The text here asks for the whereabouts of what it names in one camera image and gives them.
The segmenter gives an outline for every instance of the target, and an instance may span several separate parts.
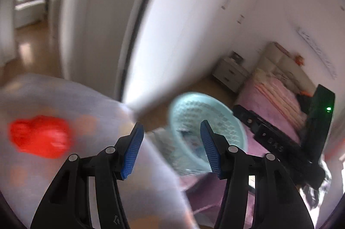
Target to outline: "pink blanket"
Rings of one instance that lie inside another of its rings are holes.
[[[258,88],[252,79],[249,79],[242,91],[240,92],[236,104],[242,105],[248,110],[254,111],[262,118],[276,126],[278,129],[287,134],[291,139],[300,142],[291,123],[283,116],[282,113],[268,100]],[[263,156],[268,151],[253,139],[253,133],[249,128],[244,126],[248,137],[248,154],[255,156]],[[226,180],[218,180],[215,174],[210,173],[200,181],[197,187],[187,192],[189,202],[194,213],[200,212],[207,216],[207,218],[214,222],[216,221],[221,200],[224,194]],[[248,205],[246,214],[245,228],[250,228],[253,217],[254,197],[248,195]]]
[[[270,77],[266,82],[256,82],[255,87],[279,110],[294,129],[299,130],[304,126],[307,115],[301,111],[294,93],[285,88],[280,80]]]

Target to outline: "blue gripper pad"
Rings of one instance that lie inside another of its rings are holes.
[[[207,120],[204,120],[200,124],[200,135],[202,143],[204,144],[208,162],[210,163],[211,170],[220,177],[221,166],[220,166],[220,154],[217,150],[216,144],[213,141],[213,131],[208,124]]]
[[[122,179],[126,179],[133,171],[139,148],[144,139],[144,126],[141,124],[136,124],[129,137],[131,137],[130,143],[125,151],[124,162],[121,169]]]

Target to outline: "pink bedsheet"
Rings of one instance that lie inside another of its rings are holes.
[[[292,140],[297,143],[300,139],[295,132],[292,125],[284,118],[279,110],[255,87],[254,81],[249,79],[241,93],[239,94],[236,104],[242,105],[247,110],[253,110],[263,119],[276,126],[282,132],[287,134]],[[253,133],[247,126],[244,126],[248,137],[248,151],[247,154],[262,156],[268,151],[253,139]]]
[[[236,104],[242,105],[248,110],[254,111],[262,118],[276,126],[291,139],[300,142],[298,135],[291,124],[284,118],[279,110],[267,98],[258,91],[254,81],[249,79],[240,92]],[[244,126],[248,137],[247,154],[263,156],[268,151],[253,139],[253,133]],[[202,213],[211,223],[215,223],[221,200],[223,198],[226,180],[219,180],[215,174],[208,174],[196,187],[187,191],[187,197],[194,213]],[[254,196],[248,195],[247,213],[244,228],[250,228],[253,217]]]

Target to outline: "hallway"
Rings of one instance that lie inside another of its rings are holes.
[[[59,51],[49,47],[47,20],[17,29],[15,35],[18,57],[4,66],[1,85],[23,73],[61,77]]]

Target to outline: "wooden floor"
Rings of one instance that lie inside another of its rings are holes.
[[[18,57],[3,69],[0,85],[23,73],[61,77],[59,52],[49,47],[47,20],[15,30]]]
[[[220,84],[213,76],[201,79],[197,83],[188,87],[182,93],[185,92],[204,93],[219,100],[229,108],[232,108],[237,96],[228,88]],[[175,97],[176,96],[172,97],[168,101],[163,102],[159,106],[139,117],[139,122],[144,125],[146,132],[159,127],[165,127],[168,124],[169,105]]]

